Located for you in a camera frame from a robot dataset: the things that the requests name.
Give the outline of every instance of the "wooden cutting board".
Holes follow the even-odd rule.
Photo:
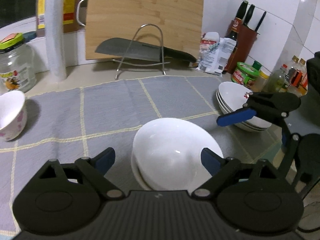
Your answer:
[[[203,0],[88,0],[85,43],[86,59],[111,58],[95,53],[106,39],[132,39],[137,29],[147,23],[158,25],[164,46],[198,56],[201,38]],[[143,28],[137,41],[160,44],[155,27]]]

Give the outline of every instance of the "white pipe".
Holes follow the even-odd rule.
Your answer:
[[[63,45],[63,0],[45,0],[45,40],[52,81],[67,77]]]

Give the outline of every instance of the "brown knife holder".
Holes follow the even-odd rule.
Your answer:
[[[228,27],[228,33],[231,31],[231,28],[233,26],[233,21],[231,21],[229,27]],[[234,57],[232,58],[232,55],[229,58],[228,64],[225,68],[225,70],[233,74],[237,67],[238,62],[245,62],[249,52],[254,44],[254,42],[257,39],[258,33],[254,30],[248,28],[247,26],[241,25],[238,37],[237,37],[237,50],[234,54]]]

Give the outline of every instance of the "bottle neck label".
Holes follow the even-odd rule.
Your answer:
[[[239,33],[241,25],[242,25],[242,20],[239,18],[235,18],[235,20],[233,21],[232,30],[235,31],[236,33]]]

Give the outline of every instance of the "checkered cloth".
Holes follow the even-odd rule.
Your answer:
[[[14,141],[0,143],[0,240],[19,231],[12,202],[30,178],[51,158],[72,163],[94,157],[107,147],[116,162],[106,178],[124,192],[141,189],[130,167],[133,137],[145,123],[176,117],[207,130],[225,157],[252,163],[280,147],[271,131],[248,133],[235,126],[218,127],[215,98],[218,77],[159,76],[119,80],[29,97],[28,121]]]

